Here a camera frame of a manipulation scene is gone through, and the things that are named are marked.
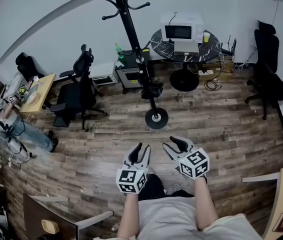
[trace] person's arm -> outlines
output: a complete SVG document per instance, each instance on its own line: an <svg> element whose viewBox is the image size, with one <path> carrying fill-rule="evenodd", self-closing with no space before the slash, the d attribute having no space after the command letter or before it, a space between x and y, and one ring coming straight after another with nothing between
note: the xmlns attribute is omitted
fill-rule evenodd
<svg viewBox="0 0 283 240"><path fill-rule="evenodd" d="M127 194L123 215L121 217L118 238L129 239L140 231L140 214L138 194Z"/></svg>
<svg viewBox="0 0 283 240"><path fill-rule="evenodd" d="M5 110L2 109L0 111L0 117L2 119L7 119L9 114L10 114L10 112L12 111L13 107L14 107L14 105L12 103L9 103L8 107Z"/></svg>
<svg viewBox="0 0 283 240"><path fill-rule="evenodd" d="M204 177L199 177L195 181L195 208L196 222L200 231L210 226L218 215L211 198L210 191Z"/></svg>

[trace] wooden floor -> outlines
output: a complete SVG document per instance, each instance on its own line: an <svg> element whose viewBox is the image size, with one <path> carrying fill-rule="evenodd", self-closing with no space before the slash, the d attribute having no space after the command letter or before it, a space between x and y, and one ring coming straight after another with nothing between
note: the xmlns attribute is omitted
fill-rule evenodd
<svg viewBox="0 0 283 240"><path fill-rule="evenodd" d="M108 236L110 226L120 219L125 197L116 183L117 168L123 155L137 142L151 146L150 165L169 188L179 183L190 193L193 182L185 180L175 164L164 153L163 142L169 136L190 138L210 157L208 186L220 217L246 214L260 233L266 227L274 202L276 182L241 183L242 177L278 172L283 168L283 131L277 111L269 108L262 120L260 101L245 104L254 89L246 85L250 70L238 71L218 91L207 91L203 83L191 92L173 89L169 76L174 68L158 65L156 75L164 83L156 104L167 110L165 128L153 130L146 126L144 116L150 109L138 91L122 94L122 87L99 89L97 107L109 116L91 112L87 121L89 132L81 130L80 117L69 128L54 128L54 114L49 110L25 114L24 118L43 131L53 130L59 139L54 153L40 150L36 159L22 165L4 166L2 181L10 200L10 222L17 235L26 239L23 220L23 192L31 195L67 196L69 203L56 204L53 209L73 221L86 219L112 210L115 216L96 228L93 234ZM53 92L58 93L63 83ZM0 144L0 154L9 154Z"/></svg>

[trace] marble table top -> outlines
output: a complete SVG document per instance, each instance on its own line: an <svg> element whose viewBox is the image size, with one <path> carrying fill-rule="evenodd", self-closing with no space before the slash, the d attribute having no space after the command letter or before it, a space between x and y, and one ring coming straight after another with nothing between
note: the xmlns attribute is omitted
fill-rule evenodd
<svg viewBox="0 0 283 240"><path fill-rule="evenodd" d="M163 41L162 30L157 30L151 37L151 47L160 56L166 59L173 60L174 62L187 62L187 63L202 63L215 58L221 51L221 44L217 37L208 30L204 32L210 33L208 43L198 44L199 56L190 55L175 55L174 44Z"/></svg>

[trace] coat rack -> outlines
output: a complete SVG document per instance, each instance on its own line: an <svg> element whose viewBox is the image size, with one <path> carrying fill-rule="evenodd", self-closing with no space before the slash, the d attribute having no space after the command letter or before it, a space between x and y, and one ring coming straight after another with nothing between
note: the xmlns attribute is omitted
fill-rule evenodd
<svg viewBox="0 0 283 240"><path fill-rule="evenodd" d="M134 52L136 54L136 57L137 57L136 62L138 63L138 67L139 67L138 81L143 87L143 91L141 92L141 97L142 99L149 100L150 106L151 106L151 109L146 113L146 116L145 116L146 124L152 129L163 128L168 122L168 114L166 110L160 107L156 107L155 100L154 100L154 98L157 98L161 95L163 91L163 84L157 81L151 82L148 76L147 68L144 63L144 58L142 57L142 54L141 54L142 49L140 47L140 43L138 41L138 37L135 31L135 27L134 27L133 20L132 20L130 10L129 10L129 9L138 10L146 6L150 6L151 3L147 2L135 8L135 7L131 7L128 4L128 0L115 0L115 2L112 0L105 0L105 1L108 1L111 4L113 4L117 8L117 12L114 15L103 16L102 20L114 18L119 14L121 17L122 23L124 25L124 28L126 30L126 33L127 33L130 45L131 45L131 49L132 49L131 54L125 54L121 52L119 52L118 54L119 55L122 54L124 56L130 56ZM151 41L149 41L143 49L147 48L150 42Z"/></svg>

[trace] paper cup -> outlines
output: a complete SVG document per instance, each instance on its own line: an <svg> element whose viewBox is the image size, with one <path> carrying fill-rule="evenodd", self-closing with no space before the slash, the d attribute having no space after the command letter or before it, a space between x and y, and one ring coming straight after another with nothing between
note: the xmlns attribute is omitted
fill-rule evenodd
<svg viewBox="0 0 283 240"><path fill-rule="evenodd" d="M204 32L203 33L203 42L204 43L208 43L209 39L210 39L211 34L208 32Z"/></svg>

